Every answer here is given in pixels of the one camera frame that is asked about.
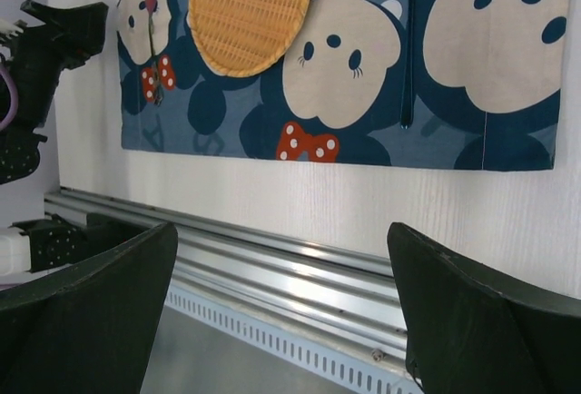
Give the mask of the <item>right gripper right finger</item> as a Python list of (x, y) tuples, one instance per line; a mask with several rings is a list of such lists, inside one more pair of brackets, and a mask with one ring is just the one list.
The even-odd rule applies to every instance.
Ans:
[(580, 301), (471, 260), (402, 222), (389, 260), (405, 365), (426, 393), (577, 393)]

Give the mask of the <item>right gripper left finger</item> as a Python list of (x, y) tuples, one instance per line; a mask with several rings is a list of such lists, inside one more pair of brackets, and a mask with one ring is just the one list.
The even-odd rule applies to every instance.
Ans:
[(140, 392), (177, 246), (157, 225), (2, 291), (2, 392)]

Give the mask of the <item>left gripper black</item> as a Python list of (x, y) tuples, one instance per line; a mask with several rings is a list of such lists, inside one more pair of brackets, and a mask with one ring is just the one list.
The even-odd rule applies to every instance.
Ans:
[(56, 8), (25, 0), (20, 10), (41, 24), (28, 26), (18, 21), (18, 32), (1, 32), (1, 46), (10, 51), (5, 67), (18, 97), (11, 124), (36, 129), (46, 121), (61, 72), (81, 67), (102, 52), (108, 6), (97, 2)]

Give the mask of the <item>iridescent pink fork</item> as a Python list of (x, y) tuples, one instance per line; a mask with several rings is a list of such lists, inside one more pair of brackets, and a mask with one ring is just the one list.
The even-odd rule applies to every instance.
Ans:
[(153, 13), (157, 7), (157, 0), (144, 0), (145, 9), (148, 13), (148, 36), (149, 36), (149, 46), (152, 58), (152, 71), (153, 71), (153, 103), (159, 106), (163, 99), (163, 90), (161, 86), (160, 75), (158, 71), (157, 55), (153, 43)]

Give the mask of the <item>round woven bamboo plate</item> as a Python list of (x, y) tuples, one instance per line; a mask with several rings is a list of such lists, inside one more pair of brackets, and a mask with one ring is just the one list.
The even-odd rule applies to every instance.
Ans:
[(188, 0), (187, 23), (211, 71), (245, 78), (285, 55), (309, 5), (310, 0)]

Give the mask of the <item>blue cartoon placemat cloth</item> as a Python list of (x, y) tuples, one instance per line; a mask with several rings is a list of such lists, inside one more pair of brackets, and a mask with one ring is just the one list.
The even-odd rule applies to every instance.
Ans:
[(553, 167), (570, 0), (310, 0), (285, 55), (215, 74), (188, 0), (116, 0), (124, 149), (284, 162)]

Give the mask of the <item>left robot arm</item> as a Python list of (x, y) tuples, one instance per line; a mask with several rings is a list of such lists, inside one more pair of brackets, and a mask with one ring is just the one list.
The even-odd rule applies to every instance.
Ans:
[(108, 7), (97, 2), (54, 8), (26, 0), (37, 19), (1, 23), (1, 288), (6, 290), (129, 241), (143, 227), (91, 213), (85, 225), (44, 215), (44, 192), (33, 183), (43, 169), (44, 132), (61, 73), (101, 53)]

